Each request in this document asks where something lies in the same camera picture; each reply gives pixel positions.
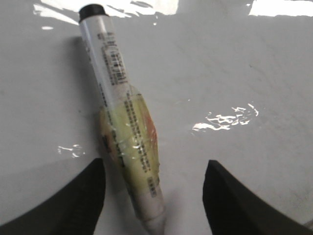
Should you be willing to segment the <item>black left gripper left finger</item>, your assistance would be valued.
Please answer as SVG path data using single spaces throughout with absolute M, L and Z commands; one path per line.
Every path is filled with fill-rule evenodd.
M 92 235 L 106 191 L 103 160 L 94 159 L 56 194 L 1 225 L 2 235 Z

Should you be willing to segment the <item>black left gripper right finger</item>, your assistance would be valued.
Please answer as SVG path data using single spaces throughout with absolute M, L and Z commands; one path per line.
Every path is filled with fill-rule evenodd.
M 311 235 L 313 231 L 279 212 L 210 160 L 202 202 L 214 235 Z

